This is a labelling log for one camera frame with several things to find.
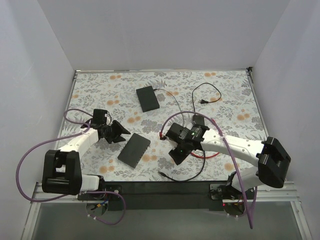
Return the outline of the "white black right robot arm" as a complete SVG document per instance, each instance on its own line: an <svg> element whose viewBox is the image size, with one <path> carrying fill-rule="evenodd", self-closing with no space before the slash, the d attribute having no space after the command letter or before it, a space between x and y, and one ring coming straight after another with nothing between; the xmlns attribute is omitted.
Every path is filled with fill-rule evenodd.
<svg viewBox="0 0 320 240"><path fill-rule="evenodd" d="M173 123L165 140L173 146L169 155L181 164L192 151L219 152L243 160L252 166L240 176L232 173L222 188L227 198L236 197L253 187L267 185L281 189L285 184L291 157L274 137L266 140L249 140L231 135L221 136L217 131L204 125L195 124L191 129Z"/></svg>

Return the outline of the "floral patterned table mat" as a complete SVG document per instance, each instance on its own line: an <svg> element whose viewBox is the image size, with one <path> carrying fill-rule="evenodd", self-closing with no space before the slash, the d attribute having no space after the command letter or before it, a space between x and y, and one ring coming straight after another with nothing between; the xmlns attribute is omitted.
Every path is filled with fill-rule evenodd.
<svg viewBox="0 0 320 240"><path fill-rule="evenodd" d="M147 86L152 86L159 108L143 112L136 90ZM268 136L245 70L81 72L67 117L84 122L94 109L109 111L131 134L150 140L135 168L118 160L124 142L108 144L101 139L92 146L80 161L81 171L107 181L226 180L235 167L249 168L243 160L213 152L206 153L206 160L189 156L180 165L174 163L171 145L159 139L159 132L173 123L190 128L192 110L213 118L215 124L209 127L220 128L224 135L261 141Z"/></svg>

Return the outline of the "black power adapter brick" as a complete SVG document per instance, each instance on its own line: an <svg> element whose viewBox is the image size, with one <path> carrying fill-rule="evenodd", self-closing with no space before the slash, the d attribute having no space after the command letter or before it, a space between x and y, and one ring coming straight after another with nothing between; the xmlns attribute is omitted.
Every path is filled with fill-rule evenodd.
<svg viewBox="0 0 320 240"><path fill-rule="evenodd" d="M203 116L195 114L195 115L192 116L192 123L194 125L204 126L205 125L205 119L204 119Z"/></svg>

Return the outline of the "aluminium frame rail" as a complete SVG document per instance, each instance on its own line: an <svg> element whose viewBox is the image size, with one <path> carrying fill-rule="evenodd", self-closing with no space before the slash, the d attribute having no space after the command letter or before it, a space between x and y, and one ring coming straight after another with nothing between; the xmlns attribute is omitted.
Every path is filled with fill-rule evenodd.
<svg viewBox="0 0 320 240"><path fill-rule="evenodd" d="M45 193L40 183L35 185L32 198L36 200L45 200L58 197L56 193ZM260 185L257 188L257 202L299 202L300 196L293 181L287 181L283 188L272 188L266 185Z"/></svg>

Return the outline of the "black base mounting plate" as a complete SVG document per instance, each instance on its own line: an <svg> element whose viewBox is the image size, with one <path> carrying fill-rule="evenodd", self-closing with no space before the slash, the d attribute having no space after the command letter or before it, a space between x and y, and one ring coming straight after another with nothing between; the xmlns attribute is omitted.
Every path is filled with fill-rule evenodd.
<svg viewBox="0 0 320 240"><path fill-rule="evenodd" d="M117 191L127 210L208 209L223 211L226 200L238 201L239 192L226 189L226 181L106 181L101 189Z"/></svg>

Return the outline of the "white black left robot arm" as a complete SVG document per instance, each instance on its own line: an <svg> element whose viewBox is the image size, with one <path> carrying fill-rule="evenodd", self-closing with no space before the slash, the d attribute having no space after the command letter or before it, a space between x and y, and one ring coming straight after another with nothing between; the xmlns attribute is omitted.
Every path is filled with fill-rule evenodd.
<svg viewBox="0 0 320 240"><path fill-rule="evenodd" d="M99 190L102 177L83 174L81 158L100 139L108 144L124 142L122 135L129 135L117 120L112 120L109 112L94 109L90 119L79 123L82 130L64 146L48 150L44 157L42 190L45 193L77 195L80 192Z"/></svg>

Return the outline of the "black network switch with ports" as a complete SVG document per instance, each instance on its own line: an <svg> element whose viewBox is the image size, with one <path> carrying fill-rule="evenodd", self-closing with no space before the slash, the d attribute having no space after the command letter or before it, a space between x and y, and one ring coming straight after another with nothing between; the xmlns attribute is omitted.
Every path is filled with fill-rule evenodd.
<svg viewBox="0 0 320 240"><path fill-rule="evenodd" d="M151 141L149 139L134 133L121 150L117 159L135 169L150 144Z"/></svg>

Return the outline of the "black rectangular box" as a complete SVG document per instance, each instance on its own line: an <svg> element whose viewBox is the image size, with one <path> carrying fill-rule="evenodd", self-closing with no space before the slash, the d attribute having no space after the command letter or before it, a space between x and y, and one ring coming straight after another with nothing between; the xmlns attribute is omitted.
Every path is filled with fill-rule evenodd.
<svg viewBox="0 0 320 240"><path fill-rule="evenodd" d="M136 94L143 113L160 108L159 102L152 86L139 88L136 90Z"/></svg>

